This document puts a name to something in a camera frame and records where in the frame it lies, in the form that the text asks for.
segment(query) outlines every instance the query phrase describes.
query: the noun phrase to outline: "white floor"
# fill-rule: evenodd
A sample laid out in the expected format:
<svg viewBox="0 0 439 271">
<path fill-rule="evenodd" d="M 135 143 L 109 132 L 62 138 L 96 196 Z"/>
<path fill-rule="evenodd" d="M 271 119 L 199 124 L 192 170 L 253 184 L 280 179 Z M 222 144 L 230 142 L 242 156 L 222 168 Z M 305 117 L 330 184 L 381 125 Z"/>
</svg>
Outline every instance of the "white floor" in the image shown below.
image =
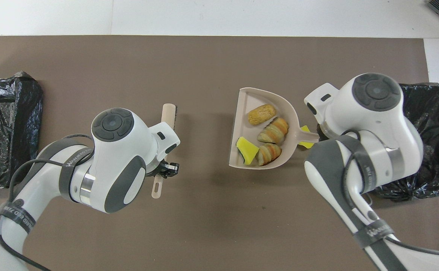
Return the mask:
<svg viewBox="0 0 439 271">
<path fill-rule="evenodd" d="M 424 38 L 439 82 L 439 16 L 426 0 L 0 0 L 0 35 Z"/>
</svg>

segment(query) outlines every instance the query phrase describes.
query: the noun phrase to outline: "toy food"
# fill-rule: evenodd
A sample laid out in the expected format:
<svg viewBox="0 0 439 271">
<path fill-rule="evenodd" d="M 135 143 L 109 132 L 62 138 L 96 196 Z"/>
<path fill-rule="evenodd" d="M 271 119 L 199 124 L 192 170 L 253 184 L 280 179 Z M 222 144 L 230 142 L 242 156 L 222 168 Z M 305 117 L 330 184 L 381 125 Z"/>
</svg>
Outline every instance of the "toy food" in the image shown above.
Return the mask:
<svg viewBox="0 0 439 271">
<path fill-rule="evenodd" d="M 264 143 L 280 143 L 285 139 L 285 134 L 288 132 L 288 122 L 280 117 L 276 117 L 267 125 L 260 134 L 258 134 L 258 141 Z"/>
<path fill-rule="evenodd" d="M 259 125 L 276 115 L 276 109 L 271 104 L 259 106 L 248 113 L 248 122 Z"/>
<path fill-rule="evenodd" d="M 258 165 L 266 165 L 280 156 L 281 148 L 276 144 L 266 143 L 259 146 Z"/>
<path fill-rule="evenodd" d="M 240 150 L 245 160 L 245 165 L 251 164 L 259 150 L 257 146 L 249 142 L 245 137 L 240 137 L 238 141 L 236 141 L 236 147 Z"/>
</svg>

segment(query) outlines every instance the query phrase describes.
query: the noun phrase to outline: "black plastic bag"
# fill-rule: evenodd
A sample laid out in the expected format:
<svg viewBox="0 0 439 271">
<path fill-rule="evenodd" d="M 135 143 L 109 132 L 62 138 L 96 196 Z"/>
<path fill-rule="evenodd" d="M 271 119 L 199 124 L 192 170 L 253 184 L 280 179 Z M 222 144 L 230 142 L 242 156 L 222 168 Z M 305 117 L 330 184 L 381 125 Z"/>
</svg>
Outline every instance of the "black plastic bag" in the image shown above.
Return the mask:
<svg viewBox="0 0 439 271">
<path fill-rule="evenodd" d="M 37 156 L 42 96 L 39 83 L 25 72 L 0 79 L 0 188 L 8 187 L 22 163 Z"/>
<path fill-rule="evenodd" d="M 400 86 L 404 92 L 404 114 L 424 144 L 422 165 L 417 173 L 377 187 L 375 192 L 395 202 L 439 196 L 439 85 Z"/>
</svg>

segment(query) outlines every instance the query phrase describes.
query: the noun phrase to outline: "brown tabletop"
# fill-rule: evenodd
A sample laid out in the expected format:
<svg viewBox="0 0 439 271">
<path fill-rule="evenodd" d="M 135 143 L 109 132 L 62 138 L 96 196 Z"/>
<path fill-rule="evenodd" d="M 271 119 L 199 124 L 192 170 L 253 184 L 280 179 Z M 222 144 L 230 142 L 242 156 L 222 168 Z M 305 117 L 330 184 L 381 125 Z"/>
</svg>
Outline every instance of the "brown tabletop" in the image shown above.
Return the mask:
<svg viewBox="0 0 439 271">
<path fill-rule="evenodd" d="M 52 270 L 375 270 L 306 179 L 300 148 L 279 168 L 228 166 L 238 90 L 286 98 L 300 124 L 316 122 L 303 98 L 364 72 L 427 82 L 423 41 L 403 38 L 42 36 L 0 37 L 0 78 L 24 70 L 44 89 L 40 148 L 90 134 L 97 113 L 128 108 L 148 126 L 178 106 L 180 173 L 152 199 L 103 214 L 51 201 L 24 254 Z M 6 191 L 0 190 L 0 203 Z M 439 198 L 374 209 L 411 245 L 439 250 Z"/>
</svg>

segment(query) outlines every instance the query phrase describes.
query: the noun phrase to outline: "brown mat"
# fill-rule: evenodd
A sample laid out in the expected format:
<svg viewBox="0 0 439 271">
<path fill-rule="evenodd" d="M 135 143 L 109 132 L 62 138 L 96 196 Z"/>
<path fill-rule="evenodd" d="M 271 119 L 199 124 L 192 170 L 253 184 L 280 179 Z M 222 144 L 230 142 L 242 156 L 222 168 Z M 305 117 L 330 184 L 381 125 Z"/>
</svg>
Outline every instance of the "brown mat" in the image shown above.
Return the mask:
<svg viewBox="0 0 439 271">
<path fill-rule="evenodd" d="M 314 127 L 302 100 L 325 82 L 364 72 L 427 82 L 422 40 L 388 38 L 44 36 L 0 37 L 0 78 L 24 70 L 44 88 L 40 148 L 88 133 L 97 113 L 123 107 L 148 126 L 178 106 L 180 173 L 152 199 L 103 214 L 54 199 L 25 255 L 52 270 L 375 270 L 311 187 L 297 149 L 280 168 L 228 166 L 238 90 L 279 94 Z M 0 191 L 0 203 L 5 199 Z M 411 245 L 439 250 L 439 198 L 374 208 Z"/>
</svg>

